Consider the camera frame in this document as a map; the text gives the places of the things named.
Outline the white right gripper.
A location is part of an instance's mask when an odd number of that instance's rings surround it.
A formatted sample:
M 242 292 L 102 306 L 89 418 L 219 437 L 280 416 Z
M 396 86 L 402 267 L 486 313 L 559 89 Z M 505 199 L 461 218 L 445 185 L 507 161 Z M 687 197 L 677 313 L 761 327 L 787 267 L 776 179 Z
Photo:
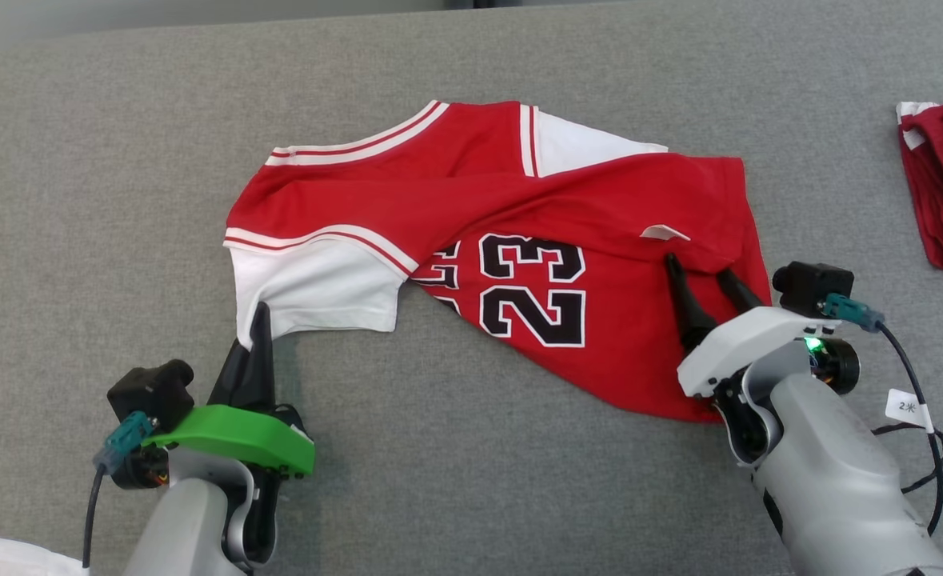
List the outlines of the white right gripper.
M 774 386 L 792 374 L 809 374 L 807 337 L 836 329 L 836 318 L 808 318 L 763 299 L 727 267 L 716 274 L 720 291 L 741 315 L 720 326 L 691 291 L 675 253 L 664 258 L 679 340 L 687 354 L 678 382 L 687 397 L 711 398 L 719 382 L 746 369 L 745 389 Z

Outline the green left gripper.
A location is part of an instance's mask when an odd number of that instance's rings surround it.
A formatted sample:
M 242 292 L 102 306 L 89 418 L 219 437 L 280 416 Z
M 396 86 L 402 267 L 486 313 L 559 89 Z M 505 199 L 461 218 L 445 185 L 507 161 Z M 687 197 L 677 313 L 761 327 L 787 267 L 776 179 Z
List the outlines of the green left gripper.
M 315 444 L 300 414 L 289 404 L 274 407 L 273 337 L 265 302 L 257 303 L 250 338 L 250 351 L 238 340 L 231 344 L 209 405 L 193 408 L 174 430 L 150 435 L 143 447 L 185 447 L 280 475 L 314 473 Z

